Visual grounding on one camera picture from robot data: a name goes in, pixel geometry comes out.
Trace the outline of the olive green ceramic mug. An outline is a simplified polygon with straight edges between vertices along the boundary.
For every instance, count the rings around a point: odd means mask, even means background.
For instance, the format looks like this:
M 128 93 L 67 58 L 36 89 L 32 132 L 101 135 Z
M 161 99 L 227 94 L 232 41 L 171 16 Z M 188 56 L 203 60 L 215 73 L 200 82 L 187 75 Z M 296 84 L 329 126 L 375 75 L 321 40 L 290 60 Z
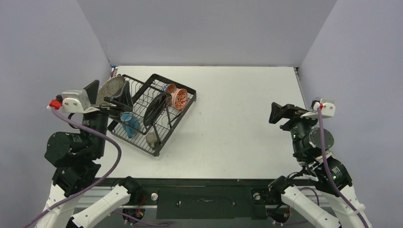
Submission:
M 146 136 L 146 142 L 152 150 L 156 150 L 161 145 L 161 140 L 155 132 L 149 132 Z

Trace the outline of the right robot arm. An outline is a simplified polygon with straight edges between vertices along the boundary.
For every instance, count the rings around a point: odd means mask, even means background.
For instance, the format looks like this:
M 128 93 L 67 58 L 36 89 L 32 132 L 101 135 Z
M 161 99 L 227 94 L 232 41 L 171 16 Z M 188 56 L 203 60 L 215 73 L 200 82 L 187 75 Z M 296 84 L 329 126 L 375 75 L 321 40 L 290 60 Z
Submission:
M 304 195 L 292 177 L 275 179 L 268 185 L 268 196 L 277 205 L 290 206 L 316 228 L 370 228 L 365 206 L 357 199 L 350 174 L 331 152 L 334 138 L 324 128 L 323 120 L 332 118 L 335 111 L 334 102 L 324 98 L 314 100 L 308 110 L 273 102 L 269 117 L 270 124 L 287 119 L 280 129 L 291 134 L 293 157 L 302 168 L 297 175 L 313 183 L 334 215 Z

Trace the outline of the black wire dish rack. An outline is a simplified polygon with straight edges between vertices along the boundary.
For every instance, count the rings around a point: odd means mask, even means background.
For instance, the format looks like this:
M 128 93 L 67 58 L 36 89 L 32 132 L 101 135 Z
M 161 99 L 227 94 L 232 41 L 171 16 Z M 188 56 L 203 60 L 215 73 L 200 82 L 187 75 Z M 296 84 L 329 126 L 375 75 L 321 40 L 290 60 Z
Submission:
M 152 74 L 145 82 L 128 75 L 123 78 L 128 82 L 133 108 L 114 117 L 107 129 L 113 136 L 157 157 L 196 101 L 196 90 L 158 74 Z M 173 94 L 168 93 L 169 85 L 187 93 L 178 106 L 174 105 Z

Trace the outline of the orange floral bowl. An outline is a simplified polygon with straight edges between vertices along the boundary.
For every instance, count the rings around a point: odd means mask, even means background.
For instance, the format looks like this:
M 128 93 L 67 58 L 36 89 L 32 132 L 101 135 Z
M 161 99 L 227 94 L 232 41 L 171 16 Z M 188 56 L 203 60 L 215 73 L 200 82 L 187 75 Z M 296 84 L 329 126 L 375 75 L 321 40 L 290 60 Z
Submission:
M 183 110 L 188 102 L 188 92 L 186 89 L 177 89 L 173 93 L 172 106 L 177 110 Z

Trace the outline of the black round plate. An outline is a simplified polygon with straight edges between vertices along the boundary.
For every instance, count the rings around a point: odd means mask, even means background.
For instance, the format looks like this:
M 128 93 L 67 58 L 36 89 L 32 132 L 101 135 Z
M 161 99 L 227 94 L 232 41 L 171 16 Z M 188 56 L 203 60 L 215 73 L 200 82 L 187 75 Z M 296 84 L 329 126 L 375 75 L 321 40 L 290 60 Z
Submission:
M 144 113 L 144 119 L 143 119 L 144 126 L 148 127 L 155 122 L 155 120 L 160 115 L 164 107 L 167 105 L 166 103 L 167 95 L 169 94 L 160 93 L 148 105 Z

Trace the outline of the speckled oval plate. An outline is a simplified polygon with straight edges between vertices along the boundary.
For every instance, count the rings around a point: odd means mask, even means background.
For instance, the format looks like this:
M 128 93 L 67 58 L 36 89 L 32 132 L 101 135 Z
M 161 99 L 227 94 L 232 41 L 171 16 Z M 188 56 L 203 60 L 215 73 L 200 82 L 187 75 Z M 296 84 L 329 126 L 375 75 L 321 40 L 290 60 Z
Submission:
M 96 97 L 96 105 L 104 103 L 105 97 L 114 96 L 124 85 L 125 78 L 122 76 L 115 76 L 108 79 L 98 90 Z

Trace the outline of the red patterned upturned bowl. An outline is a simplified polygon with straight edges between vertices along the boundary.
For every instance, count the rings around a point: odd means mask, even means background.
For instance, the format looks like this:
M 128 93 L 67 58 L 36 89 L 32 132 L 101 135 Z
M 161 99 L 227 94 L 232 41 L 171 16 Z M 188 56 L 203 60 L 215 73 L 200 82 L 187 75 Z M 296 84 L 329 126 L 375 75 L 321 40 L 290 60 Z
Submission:
M 163 86 L 163 91 L 169 95 L 166 96 L 166 103 L 168 105 L 174 106 L 175 94 L 177 91 L 177 86 L 175 84 L 166 84 Z

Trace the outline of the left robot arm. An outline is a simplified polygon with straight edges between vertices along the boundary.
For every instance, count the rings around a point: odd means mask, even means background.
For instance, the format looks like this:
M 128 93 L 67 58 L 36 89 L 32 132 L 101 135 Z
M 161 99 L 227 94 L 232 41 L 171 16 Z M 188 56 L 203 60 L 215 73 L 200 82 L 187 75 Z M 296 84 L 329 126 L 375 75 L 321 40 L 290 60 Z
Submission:
M 67 90 L 49 103 L 48 109 L 77 133 L 56 132 L 47 142 L 45 159 L 56 171 L 45 207 L 33 220 L 36 227 L 92 228 L 118 207 L 144 201 L 142 185 L 125 177 L 93 205 L 74 212 L 84 193 L 100 183 L 96 160 L 110 141 L 108 119 L 132 107 L 129 83 L 121 76 L 104 85 L 95 80 L 82 89 Z

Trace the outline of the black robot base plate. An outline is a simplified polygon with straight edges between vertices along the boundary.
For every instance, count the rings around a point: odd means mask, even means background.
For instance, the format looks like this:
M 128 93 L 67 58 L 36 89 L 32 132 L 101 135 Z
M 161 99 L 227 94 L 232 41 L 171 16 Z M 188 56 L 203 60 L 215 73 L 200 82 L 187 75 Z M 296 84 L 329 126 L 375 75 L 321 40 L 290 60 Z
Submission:
M 121 209 L 156 210 L 157 219 L 265 219 L 267 210 L 285 207 L 271 196 L 272 179 L 137 178 L 137 196 Z

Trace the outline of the white and blue cup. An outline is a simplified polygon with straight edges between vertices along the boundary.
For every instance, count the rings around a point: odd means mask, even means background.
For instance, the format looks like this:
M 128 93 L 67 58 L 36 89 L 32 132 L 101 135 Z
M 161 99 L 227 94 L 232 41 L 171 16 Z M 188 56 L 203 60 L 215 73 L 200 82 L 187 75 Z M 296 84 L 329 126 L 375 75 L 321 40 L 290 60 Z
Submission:
M 120 120 L 129 139 L 133 138 L 140 131 L 139 121 L 131 112 L 121 113 Z

